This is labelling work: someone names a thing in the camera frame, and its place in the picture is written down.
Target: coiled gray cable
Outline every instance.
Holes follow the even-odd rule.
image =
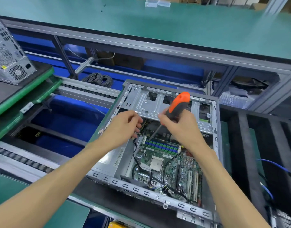
[[[108,88],[110,88],[113,84],[113,79],[110,76],[102,75],[100,73],[91,73],[90,75],[84,77],[81,81],[97,84]]]

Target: barcode label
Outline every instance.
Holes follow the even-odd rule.
[[[166,158],[172,158],[172,156],[165,155],[165,154],[163,154],[163,157],[166,157]]]
[[[121,147],[120,152],[119,152],[119,155],[118,155],[118,157],[117,157],[117,159],[115,161],[114,166],[117,166],[118,165],[118,162],[119,162],[119,160],[120,160],[120,158],[121,158],[124,150],[125,150],[125,147]]]

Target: pci slot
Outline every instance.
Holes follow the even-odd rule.
[[[192,188],[192,171],[189,171],[188,173],[188,183],[187,183],[187,198],[190,199],[191,198],[191,188]]]
[[[193,202],[197,202],[197,195],[198,195],[198,173],[195,172],[194,175],[194,182],[193,182]]]

